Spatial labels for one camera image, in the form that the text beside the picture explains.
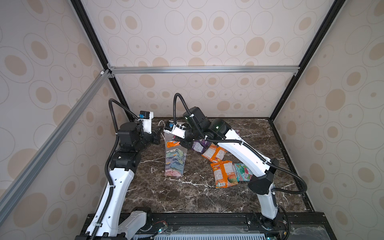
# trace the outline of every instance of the marble tabletop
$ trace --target marble tabletop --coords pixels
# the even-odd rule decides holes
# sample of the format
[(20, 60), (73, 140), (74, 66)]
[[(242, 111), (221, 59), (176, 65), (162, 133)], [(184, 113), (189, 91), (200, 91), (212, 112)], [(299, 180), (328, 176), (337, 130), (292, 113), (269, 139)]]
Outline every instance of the marble tabletop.
[[(160, 119), (153, 119), (157, 125)], [(277, 158), (280, 167), (288, 169), (275, 136), (265, 119), (225, 119), (233, 129), (251, 146), (269, 158)], [(224, 161), (240, 162), (229, 152)], [(159, 146), (151, 145), (142, 152), (142, 160), (129, 186), (122, 213), (134, 207), (150, 207), (154, 213), (165, 212), (260, 212), (257, 195), (247, 182), (217, 189), (210, 161), (199, 153), (188, 150), (183, 177), (166, 177), (164, 140)], [(276, 171), (274, 183), (277, 187), (297, 190), (293, 178)], [(276, 200), (288, 212), (306, 212), (300, 195), (276, 192)]]

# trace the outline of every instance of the purple snack package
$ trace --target purple snack package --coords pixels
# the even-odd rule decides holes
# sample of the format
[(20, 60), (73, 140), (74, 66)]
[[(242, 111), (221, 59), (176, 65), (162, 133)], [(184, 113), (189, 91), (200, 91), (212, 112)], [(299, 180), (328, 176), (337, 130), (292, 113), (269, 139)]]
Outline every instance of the purple snack package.
[(200, 139), (193, 142), (192, 149), (198, 153), (204, 153), (209, 146), (211, 146), (211, 142)]

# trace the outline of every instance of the white ventilation grille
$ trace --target white ventilation grille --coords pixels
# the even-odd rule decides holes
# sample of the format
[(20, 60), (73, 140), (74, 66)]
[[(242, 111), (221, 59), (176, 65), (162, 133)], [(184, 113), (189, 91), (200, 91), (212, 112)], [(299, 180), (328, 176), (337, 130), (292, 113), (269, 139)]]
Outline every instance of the white ventilation grille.
[[(133, 240), (147, 235), (134, 235)], [(262, 233), (226, 233), (226, 234), (173, 234), (157, 235), (154, 240), (266, 240)]]

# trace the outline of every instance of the patterned wallpaper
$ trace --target patterned wallpaper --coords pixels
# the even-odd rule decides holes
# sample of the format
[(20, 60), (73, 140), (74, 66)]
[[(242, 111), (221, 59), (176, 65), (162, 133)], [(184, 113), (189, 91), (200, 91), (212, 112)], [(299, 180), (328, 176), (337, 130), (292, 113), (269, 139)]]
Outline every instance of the patterned wallpaper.
[(384, 1), (353, 0), (275, 120), (338, 239), (383, 239)]
[[(18, 205), (0, 228), (0, 240), (72, 240), (89, 213), (95, 212), (105, 188), (104, 164), (115, 132), (102, 85)], [(115, 107), (117, 123), (127, 122)]]
[[(173, 96), (180, 93), (188, 106), (208, 117), (269, 117), (292, 78), (292, 73), (117, 74), (117, 80), (136, 113), (153, 111), (171, 117)], [(176, 113), (185, 109), (178, 99)]]
[[(0, 8), (0, 195), (83, 95), (101, 67), (64, 0)], [(103, 190), (111, 132), (104, 84), (0, 228), (0, 239), (73, 239)], [(126, 121), (122, 111), (119, 124)]]
[(333, 0), (83, 0), (113, 66), (295, 65)]

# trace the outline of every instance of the silver metal beam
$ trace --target silver metal beam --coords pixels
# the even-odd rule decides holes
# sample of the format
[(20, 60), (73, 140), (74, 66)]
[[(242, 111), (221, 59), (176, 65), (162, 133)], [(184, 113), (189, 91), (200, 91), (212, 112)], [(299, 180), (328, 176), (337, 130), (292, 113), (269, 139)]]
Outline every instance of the silver metal beam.
[(201, 66), (201, 67), (111, 67), (112, 74), (129, 73), (297, 73), (299, 66)]
[(111, 74), (108, 70), (104, 70), (102, 75), (99, 75), (90, 87), (85, 91), (82, 97), (77, 101), (67, 116), (57, 126), (55, 131), (45, 141), (43, 146), (35, 154), (29, 165), (24, 171), (14, 180), (12, 185), (7, 189), (4, 197), (0, 201), (0, 226), (9, 216), (13, 208), (23, 197), (28, 187), (39, 174), (41, 169), (55, 152), (61, 141), (71, 130), (78, 118), (84, 112), (85, 108), (91, 102), (101, 85), (106, 82)]

